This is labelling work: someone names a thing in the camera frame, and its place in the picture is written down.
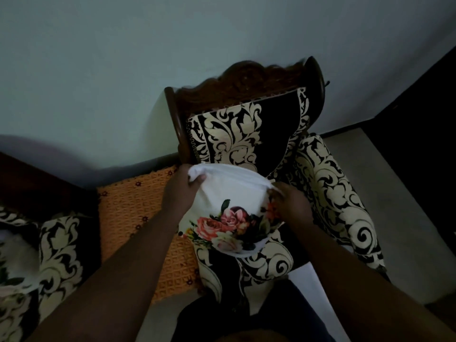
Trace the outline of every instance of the hand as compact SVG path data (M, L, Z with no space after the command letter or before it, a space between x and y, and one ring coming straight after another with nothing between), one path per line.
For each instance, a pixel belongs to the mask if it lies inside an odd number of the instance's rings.
M191 165L183 164L178 171L168 181L161 201L161 210L167 211L175 216L184 216L190 209L195 200L195 195L203 181L205 175L200 175L194 182L188 182L188 170Z
M304 193L283 182L275 182L273 185L281 190L283 195L273 189L269 189L268 193L274 199L277 210L285 222L291 226L314 224L311 204Z

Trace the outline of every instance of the dark pants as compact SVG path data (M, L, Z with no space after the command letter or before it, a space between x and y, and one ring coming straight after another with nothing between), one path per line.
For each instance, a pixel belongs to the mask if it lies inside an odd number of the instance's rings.
M213 295L197 299L180 313L171 342L188 341L189 335L210 342L254 329L274 330L291 342L334 342L325 324L290 280L277 281L258 314L250 317L224 310Z

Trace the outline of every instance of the forearm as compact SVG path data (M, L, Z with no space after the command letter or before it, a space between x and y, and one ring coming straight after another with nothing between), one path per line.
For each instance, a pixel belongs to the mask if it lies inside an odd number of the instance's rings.
M155 215L29 341L134 341L179 220L170 213Z
M454 340L455 334L314 225L289 223L352 341Z

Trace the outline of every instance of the carved wooden chair top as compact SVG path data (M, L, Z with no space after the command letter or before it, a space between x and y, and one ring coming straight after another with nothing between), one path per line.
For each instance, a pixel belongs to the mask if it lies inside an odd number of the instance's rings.
M254 61L242 61L233 64L219 77L209 78L196 87L177 90L166 87L165 96L179 140L181 162L197 163L186 131L186 120L192 115L303 86L312 101L307 113L310 127L320 116L325 101L325 83L314 57L285 68L276 65L263 67Z

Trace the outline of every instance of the person's left hand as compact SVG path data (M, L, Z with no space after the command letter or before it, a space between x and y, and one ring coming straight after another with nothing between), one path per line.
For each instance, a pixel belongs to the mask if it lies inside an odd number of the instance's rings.
M162 211L182 217L192 206L195 195L206 176L200 175L195 181L188 182L188 170L190 167L190 164L181 165L166 184L163 200L161 201Z

